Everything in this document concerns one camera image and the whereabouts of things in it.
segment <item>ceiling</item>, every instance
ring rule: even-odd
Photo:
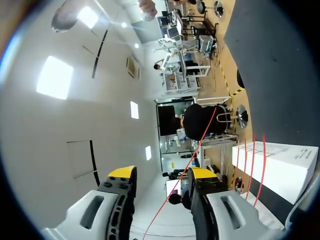
[[[126,69],[127,57],[143,64],[145,56],[142,47],[134,47],[139,39],[133,29],[120,27],[128,16],[113,1],[101,0],[92,6],[100,16],[92,29],[77,22],[56,33],[51,19],[63,2],[50,2],[25,29],[1,89],[3,165],[17,200],[39,229],[55,227],[70,205],[97,187],[92,172],[75,174],[90,166],[90,141],[100,181],[116,168],[137,166],[137,200],[160,169],[156,106],[146,100],[144,80]],[[73,69],[66,99],[38,92],[49,56]],[[45,80],[65,83],[64,68],[50,70]],[[139,119],[131,118],[131,101],[138,104]]]

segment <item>red laser line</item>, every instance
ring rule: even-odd
[[[203,133],[203,136],[202,136],[202,138],[201,138],[198,146],[196,147],[196,150],[195,150],[195,152],[193,153],[193,155],[192,155],[189,163],[188,163],[187,166],[185,167],[185,169],[184,169],[183,173],[181,174],[179,180],[178,180],[178,181],[176,182],[176,184],[174,185],[174,187],[173,187],[173,189],[171,190],[169,196],[164,200],[164,203],[161,205],[160,209],[159,209],[159,210],[157,211],[157,213],[155,214],[155,216],[154,216],[154,218],[152,219],[150,225],[149,225],[148,228],[146,229],[146,231],[145,231],[145,233],[144,233],[144,235],[143,235],[142,240],[145,240],[145,237],[146,237],[146,234],[147,234],[149,228],[151,227],[151,225],[152,225],[152,224],[154,223],[154,221],[156,220],[158,214],[160,213],[160,211],[162,210],[162,208],[164,207],[164,205],[167,203],[167,200],[169,199],[170,195],[174,192],[176,186],[178,185],[178,183],[181,181],[182,177],[183,177],[184,174],[186,173],[186,170],[188,169],[188,166],[190,165],[191,161],[194,159],[195,155],[197,154],[198,149],[199,149],[199,147],[201,146],[202,141],[204,140],[205,135],[206,135],[206,133],[207,133],[207,131],[208,131],[208,129],[209,129],[209,126],[210,126],[210,124],[211,124],[211,122],[212,122],[212,119],[214,119],[214,115],[215,115],[215,113],[216,113],[216,110],[217,110],[217,108],[214,109],[213,114],[212,114],[212,117],[211,117],[211,119],[210,119],[210,121],[209,121],[209,124],[208,124],[208,126],[206,127],[206,129],[205,129],[205,131],[204,131],[204,133]]]
[[[233,186],[232,186],[233,190],[235,190],[235,188],[236,188],[236,179],[237,179],[238,164],[239,164],[239,144],[240,144],[240,141],[238,141],[238,156],[236,158],[236,168],[235,168],[234,181],[233,181]]]
[[[258,194],[256,195],[256,199],[255,199],[254,204],[253,204],[254,207],[256,206],[256,203],[257,203],[258,198],[260,196],[260,192],[261,192],[261,188],[262,188],[262,182],[264,181],[264,177],[265,177],[266,163],[267,163],[266,136],[263,135],[262,138],[263,138],[263,170],[262,170],[262,176],[261,176],[261,182],[260,182]]]
[[[244,139],[244,156],[245,156],[244,157],[244,171],[243,171],[243,175],[242,175],[242,184],[241,184],[241,188],[240,188],[240,194],[242,193],[242,189],[245,186],[245,179],[246,179],[247,156],[248,156],[246,139]]]
[[[249,180],[249,186],[248,186],[248,191],[245,196],[245,200],[247,200],[249,191],[251,188],[251,182],[252,182],[252,173],[254,172],[254,163],[255,163],[255,149],[256,149],[256,134],[253,134],[253,150],[252,150],[252,166],[251,166],[251,173],[250,173],[250,180]]]

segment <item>ceiling light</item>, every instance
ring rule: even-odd
[[[99,20],[98,15],[88,6],[80,11],[78,17],[90,29],[92,29]]]
[[[146,160],[149,161],[151,159],[151,147],[147,146],[145,148],[145,156],[146,156]]]
[[[139,119],[139,108],[138,104],[136,104],[133,101],[130,101],[130,106],[131,106],[131,117],[133,119]]]
[[[38,79],[37,93],[57,99],[67,99],[73,71],[72,66],[49,56]]]

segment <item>cardboard box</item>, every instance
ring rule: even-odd
[[[295,204],[310,182],[318,157],[318,147],[266,143],[266,165],[262,184],[291,204]],[[232,165],[237,166],[238,146],[232,148]],[[238,168],[251,175],[253,142],[239,146]],[[252,178],[261,182],[264,166],[263,142],[255,142]]]

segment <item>black shirt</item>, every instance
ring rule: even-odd
[[[208,128],[207,133],[222,134],[227,127],[227,123],[218,122],[216,116],[224,113],[220,106],[201,107],[199,104],[192,104],[184,112],[183,127],[185,135],[193,140],[200,141],[215,111],[215,116]],[[221,120],[226,120],[230,116],[223,116]]]
[[[189,197],[189,191],[188,190],[185,191],[184,195],[182,196],[181,203],[183,204],[183,206],[186,209],[191,210],[191,200],[190,200],[190,197]]]

